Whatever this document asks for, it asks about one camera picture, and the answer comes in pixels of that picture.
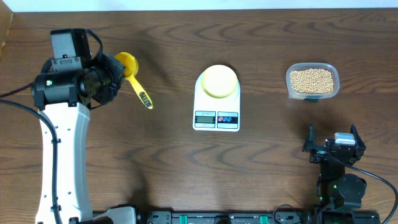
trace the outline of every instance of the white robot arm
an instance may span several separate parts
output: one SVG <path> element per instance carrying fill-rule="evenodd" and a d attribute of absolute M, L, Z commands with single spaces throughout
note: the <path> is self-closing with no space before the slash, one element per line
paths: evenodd
<path fill-rule="evenodd" d="M 94 59 L 91 59 L 86 33 L 100 44 Z M 54 160 L 53 136 L 49 127 L 40 121 L 43 182 L 35 222 L 136 224 L 135 210 L 130 206 L 112 208 L 93 217 L 86 184 L 85 144 L 91 99 L 101 106 L 113 100 L 124 80 L 124 65 L 102 53 L 100 39 L 89 30 L 55 30 L 51 38 L 55 59 L 49 60 L 47 68 L 37 76 L 32 96 L 39 114 L 55 130 L 58 143 Z"/>

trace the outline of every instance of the digital display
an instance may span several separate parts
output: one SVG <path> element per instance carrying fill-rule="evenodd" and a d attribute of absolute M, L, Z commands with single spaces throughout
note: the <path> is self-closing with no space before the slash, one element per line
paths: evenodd
<path fill-rule="evenodd" d="M 209 116 L 197 116 L 197 123 L 210 123 L 213 124 L 213 118 Z"/>

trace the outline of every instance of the white digital scale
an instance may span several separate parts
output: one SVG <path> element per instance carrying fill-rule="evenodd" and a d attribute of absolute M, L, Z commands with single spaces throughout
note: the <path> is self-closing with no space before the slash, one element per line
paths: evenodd
<path fill-rule="evenodd" d="M 239 131 L 241 86 L 224 65 L 207 68 L 195 85 L 192 126 L 198 131 Z"/>

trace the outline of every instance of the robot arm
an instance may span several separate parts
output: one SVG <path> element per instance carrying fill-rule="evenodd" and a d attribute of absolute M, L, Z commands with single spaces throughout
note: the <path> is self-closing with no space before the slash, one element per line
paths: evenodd
<path fill-rule="evenodd" d="M 358 219 L 354 210 L 361 208 L 365 194 L 366 181 L 357 175 L 346 174 L 342 163 L 352 166 L 361 159 L 366 146 L 362 142 L 355 125 L 350 133 L 335 133 L 334 139 L 327 139 L 324 146 L 315 144 L 315 128 L 310 126 L 310 134 L 304 142 L 302 151 L 310 153 L 310 162 L 320 164 L 321 174 L 317 183 L 317 196 L 321 207 L 315 208 L 313 220 L 340 220 L 342 217 Z M 361 217 L 374 221 L 372 215 Z"/>
<path fill-rule="evenodd" d="M 91 59 L 86 33 L 100 44 L 99 52 Z M 100 39 L 83 29 L 51 32 L 55 58 L 44 68 L 32 87 L 34 104 L 49 121 L 58 137 L 56 197 L 52 201 L 53 144 L 49 128 L 40 122 L 43 136 L 43 182 L 36 223 L 132 223 L 134 208 L 108 210 L 93 219 L 93 209 L 86 184 L 86 132 L 90 120 L 91 99 L 100 106 L 113 100 L 124 80 L 124 65 L 102 53 Z"/>

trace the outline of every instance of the green terminal block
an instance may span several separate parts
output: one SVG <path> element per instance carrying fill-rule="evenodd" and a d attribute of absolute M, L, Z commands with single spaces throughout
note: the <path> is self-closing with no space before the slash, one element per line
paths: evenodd
<path fill-rule="evenodd" d="M 188 215 L 180 215 L 180 224 L 188 224 Z"/>
<path fill-rule="evenodd" d="M 268 224 L 268 216 L 260 216 L 260 224 Z"/>

